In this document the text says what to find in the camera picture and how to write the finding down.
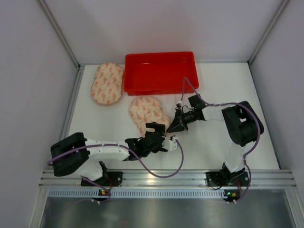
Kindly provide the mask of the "pink floral laundry bag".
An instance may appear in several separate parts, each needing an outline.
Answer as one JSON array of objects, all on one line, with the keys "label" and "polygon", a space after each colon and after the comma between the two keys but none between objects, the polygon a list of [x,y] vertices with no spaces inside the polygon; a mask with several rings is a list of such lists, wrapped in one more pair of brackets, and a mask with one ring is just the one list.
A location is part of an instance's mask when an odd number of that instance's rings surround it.
[{"label": "pink floral laundry bag", "polygon": [[129,106],[129,116],[141,136],[144,136],[147,131],[154,132],[154,129],[146,127],[147,123],[163,124],[166,129],[171,123],[160,101],[153,96],[140,96],[132,100]]},{"label": "pink floral laundry bag", "polygon": [[97,67],[91,86],[91,96],[100,105],[113,105],[123,94],[124,69],[117,63]]}]

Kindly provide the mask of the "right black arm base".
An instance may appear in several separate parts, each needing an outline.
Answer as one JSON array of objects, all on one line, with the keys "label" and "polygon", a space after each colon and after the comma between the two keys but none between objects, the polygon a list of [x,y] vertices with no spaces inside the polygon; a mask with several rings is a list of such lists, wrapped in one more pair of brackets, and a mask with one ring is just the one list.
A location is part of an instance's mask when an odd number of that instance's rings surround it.
[{"label": "right black arm base", "polygon": [[206,173],[207,186],[213,189],[222,187],[246,187],[249,175],[245,170],[230,173],[229,171],[209,171]]}]

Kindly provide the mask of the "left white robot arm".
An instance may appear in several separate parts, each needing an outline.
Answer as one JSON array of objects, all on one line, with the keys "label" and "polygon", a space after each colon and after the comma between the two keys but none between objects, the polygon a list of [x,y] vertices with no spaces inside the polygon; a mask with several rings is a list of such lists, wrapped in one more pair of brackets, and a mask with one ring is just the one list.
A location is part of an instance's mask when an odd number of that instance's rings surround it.
[{"label": "left white robot arm", "polygon": [[74,133],[51,146],[49,164],[56,177],[76,174],[95,181],[106,175],[104,160],[138,161],[150,153],[174,150],[175,143],[165,136],[165,125],[152,122],[146,127],[154,131],[121,142],[90,140],[83,133]]}]

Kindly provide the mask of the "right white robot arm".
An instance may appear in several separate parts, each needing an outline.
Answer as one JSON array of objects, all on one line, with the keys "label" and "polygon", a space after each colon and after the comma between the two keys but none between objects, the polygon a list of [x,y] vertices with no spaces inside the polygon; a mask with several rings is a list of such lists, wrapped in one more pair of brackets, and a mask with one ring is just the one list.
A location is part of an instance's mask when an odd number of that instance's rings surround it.
[{"label": "right white robot arm", "polygon": [[180,103],[176,104],[175,116],[168,127],[168,133],[188,130],[188,124],[195,121],[224,122],[232,140],[228,158],[220,170],[221,176],[230,180],[241,175],[245,170],[246,147],[257,142],[264,133],[264,126],[248,101],[239,103],[207,104],[200,95],[188,98],[191,109],[182,110]]}]

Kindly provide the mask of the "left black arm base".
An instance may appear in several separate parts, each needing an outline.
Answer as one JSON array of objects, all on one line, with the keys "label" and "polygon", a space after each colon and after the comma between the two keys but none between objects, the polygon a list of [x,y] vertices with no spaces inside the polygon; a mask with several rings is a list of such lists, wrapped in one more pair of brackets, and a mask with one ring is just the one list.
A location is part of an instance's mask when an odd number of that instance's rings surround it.
[{"label": "left black arm base", "polygon": [[123,172],[108,171],[105,177],[93,180],[94,183],[103,187],[118,187],[122,184]]}]

